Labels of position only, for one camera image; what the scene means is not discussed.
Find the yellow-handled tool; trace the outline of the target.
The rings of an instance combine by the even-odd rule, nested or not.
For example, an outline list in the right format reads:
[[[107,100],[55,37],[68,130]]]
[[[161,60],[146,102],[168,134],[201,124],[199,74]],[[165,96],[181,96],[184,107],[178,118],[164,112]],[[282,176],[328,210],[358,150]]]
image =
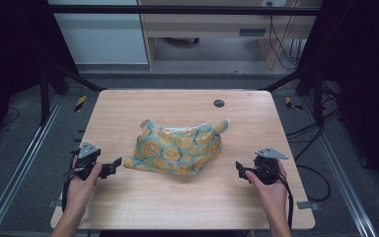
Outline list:
[[[285,105],[286,105],[287,108],[290,108],[290,109],[293,109],[293,110],[296,110],[296,111],[303,111],[303,107],[302,106],[298,106],[298,105],[293,105],[292,104],[290,97],[285,97]]]
[[[77,104],[75,106],[74,112],[80,112],[81,111],[81,109],[82,109],[82,107],[86,101],[86,98],[87,98],[86,95],[82,95],[79,97]]]

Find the black horizontal frame bar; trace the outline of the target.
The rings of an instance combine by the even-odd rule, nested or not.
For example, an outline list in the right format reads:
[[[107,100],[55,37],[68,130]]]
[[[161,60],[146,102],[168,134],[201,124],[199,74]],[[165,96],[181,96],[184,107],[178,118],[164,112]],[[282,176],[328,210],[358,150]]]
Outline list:
[[[235,7],[235,6],[164,6],[164,5],[48,5],[53,13],[66,14],[169,14],[169,15],[273,15],[318,16],[320,8]]]

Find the aluminium floor rail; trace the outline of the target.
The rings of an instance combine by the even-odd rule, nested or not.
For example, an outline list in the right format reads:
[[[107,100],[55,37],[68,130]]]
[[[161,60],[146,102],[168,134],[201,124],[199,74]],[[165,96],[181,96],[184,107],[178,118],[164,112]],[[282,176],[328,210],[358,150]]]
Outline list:
[[[0,195],[0,225],[7,214],[17,192],[19,191],[25,177],[27,176],[30,167],[37,157],[39,149],[46,138],[48,131],[50,130],[55,117],[60,109],[60,105],[63,101],[61,96],[55,96],[54,101],[50,107],[49,115],[44,120],[43,124],[38,126],[34,137],[28,144],[22,158],[17,164],[16,169],[12,173],[10,180],[6,183],[5,189]]]
[[[362,204],[362,201],[358,197],[350,178],[347,176],[345,169],[341,165],[335,147],[331,144],[328,136],[326,135],[328,123],[333,121],[340,114],[341,113],[338,110],[323,112],[322,131],[317,140],[320,147],[323,149],[325,160],[341,194],[342,202],[345,204],[359,236],[378,237],[377,231],[375,230],[373,223]]]

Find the person's left hand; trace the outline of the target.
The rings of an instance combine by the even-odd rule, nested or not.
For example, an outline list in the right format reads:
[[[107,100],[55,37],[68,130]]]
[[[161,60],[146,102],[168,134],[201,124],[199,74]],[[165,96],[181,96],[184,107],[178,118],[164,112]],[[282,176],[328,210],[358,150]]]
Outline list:
[[[66,213],[82,215],[85,212],[87,203],[91,197],[93,188],[99,178],[101,171],[102,163],[97,162],[92,169],[89,177],[85,181],[76,176],[70,180],[65,206]]]

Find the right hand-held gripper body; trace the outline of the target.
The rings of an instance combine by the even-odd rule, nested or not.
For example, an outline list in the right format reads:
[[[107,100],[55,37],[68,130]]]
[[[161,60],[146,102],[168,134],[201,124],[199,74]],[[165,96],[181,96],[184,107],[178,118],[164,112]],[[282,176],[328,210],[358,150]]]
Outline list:
[[[253,174],[265,185],[272,185],[278,180],[279,160],[288,160],[289,157],[272,147],[255,151],[254,168],[249,168]]]

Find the black curtain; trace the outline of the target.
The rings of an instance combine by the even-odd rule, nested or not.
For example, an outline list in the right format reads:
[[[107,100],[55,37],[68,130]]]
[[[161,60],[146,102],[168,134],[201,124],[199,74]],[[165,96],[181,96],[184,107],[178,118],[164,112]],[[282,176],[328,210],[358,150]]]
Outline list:
[[[10,98],[39,83],[45,58],[78,71],[48,0],[0,0],[0,126]]]
[[[316,59],[326,80],[341,86],[341,111],[366,161],[379,173],[379,0],[323,0],[301,63]]]

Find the light wooden desk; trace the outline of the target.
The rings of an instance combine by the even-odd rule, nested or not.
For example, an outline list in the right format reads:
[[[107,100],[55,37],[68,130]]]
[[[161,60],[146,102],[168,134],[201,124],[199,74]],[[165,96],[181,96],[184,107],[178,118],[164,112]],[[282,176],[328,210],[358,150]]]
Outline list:
[[[231,6],[319,8],[323,0],[136,0],[140,6]],[[288,40],[306,40],[315,22],[313,16],[255,15],[162,15],[140,16],[149,59],[154,59],[153,41],[161,38],[253,38],[258,41],[269,69],[288,54]]]

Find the yellow-handled tool left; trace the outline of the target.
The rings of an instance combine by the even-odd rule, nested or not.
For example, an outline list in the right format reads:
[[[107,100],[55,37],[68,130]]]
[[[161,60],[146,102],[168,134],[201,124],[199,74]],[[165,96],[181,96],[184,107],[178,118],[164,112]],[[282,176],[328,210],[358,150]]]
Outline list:
[[[82,107],[86,101],[86,98],[87,98],[86,95],[82,95],[79,97],[77,104],[75,106],[74,112],[80,112],[81,111],[81,109],[82,109]]]

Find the black metal stand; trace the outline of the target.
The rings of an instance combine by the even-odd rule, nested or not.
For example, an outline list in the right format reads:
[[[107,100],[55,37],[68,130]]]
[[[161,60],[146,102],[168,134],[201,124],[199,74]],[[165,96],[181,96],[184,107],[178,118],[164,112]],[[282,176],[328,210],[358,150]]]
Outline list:
[[[50,116],[50,104],[48,85],[51,85],[58,95],[65,95],[69,87],[67,86],[64,78],[70,78],[75,82],[85,86],[94,92],[102,92],[104,87],[98,86],[85,78],[78,72],[73,72],[60,64],[52,63],[46,64],[39,75],[39,92],[40,92],[40,105],[41,105],[41,119],[40,125],[44,125]]]
[[[324,115],[323,115],[323,83],[324,74],[317,66],[306,65],[293,71],[292,73],[284,76],[282,79],[266,86],[263,91],[272,92],[277,88],[299,79],[299,83],[295,89],[298,96],[306,96],[311,90],[314,90],[313,94],[313,118],[318,127],[324,127]]]

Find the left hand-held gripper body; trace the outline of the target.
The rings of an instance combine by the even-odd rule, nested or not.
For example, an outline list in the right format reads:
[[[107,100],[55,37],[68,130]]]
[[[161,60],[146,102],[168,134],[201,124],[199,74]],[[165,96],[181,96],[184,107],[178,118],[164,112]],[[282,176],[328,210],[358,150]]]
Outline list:
[[[101,149],[98,146],[84,142],[74,153],[71,168],[66,172],[66,178],[71,180],[76,176],[82,181],[87,180],[100,155]]]

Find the yellow-handled tool right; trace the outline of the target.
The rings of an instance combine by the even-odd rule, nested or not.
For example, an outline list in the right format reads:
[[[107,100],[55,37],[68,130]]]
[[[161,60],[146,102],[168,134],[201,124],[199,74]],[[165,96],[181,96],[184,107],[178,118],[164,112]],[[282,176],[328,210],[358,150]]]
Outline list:
[[[296,110],[296,111],[303,111],[303,107],[302,106],[298,106],[298,105],[293,105],[292,104],[290,97],[285,97],[285,105],[286,105],[287,108],[290,108],[290,109],[293,109],[293,110]]]

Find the teal orange-print cloth bag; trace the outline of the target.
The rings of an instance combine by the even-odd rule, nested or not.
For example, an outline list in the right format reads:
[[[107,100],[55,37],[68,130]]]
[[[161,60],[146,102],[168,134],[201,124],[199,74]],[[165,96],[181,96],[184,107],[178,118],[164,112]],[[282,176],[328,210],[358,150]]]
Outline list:
[[[228,126],[228,119],[186,127],[165,127],[144,120],[134,154],[124,166],[144,172],[195,175],[220,154],[221,134]]]

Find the person's right hand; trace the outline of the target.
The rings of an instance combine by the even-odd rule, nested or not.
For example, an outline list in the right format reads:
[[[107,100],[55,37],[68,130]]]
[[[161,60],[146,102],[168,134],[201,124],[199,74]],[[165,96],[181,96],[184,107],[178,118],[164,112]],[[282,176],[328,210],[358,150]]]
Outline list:
[[[259,194],[260,202],[268,221],[280,223],[285,220],[287,189],[284,184],[281,181],[277,181],[272,185],[265,185],[251,171],[246,171],[245,174]]]

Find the white cabinet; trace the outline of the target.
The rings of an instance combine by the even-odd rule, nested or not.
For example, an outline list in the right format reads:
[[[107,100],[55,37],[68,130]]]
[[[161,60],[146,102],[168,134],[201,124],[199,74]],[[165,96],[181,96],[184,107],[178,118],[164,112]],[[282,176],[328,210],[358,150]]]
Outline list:
[[[54,15],[76,64],[147,64],[138,14]]]

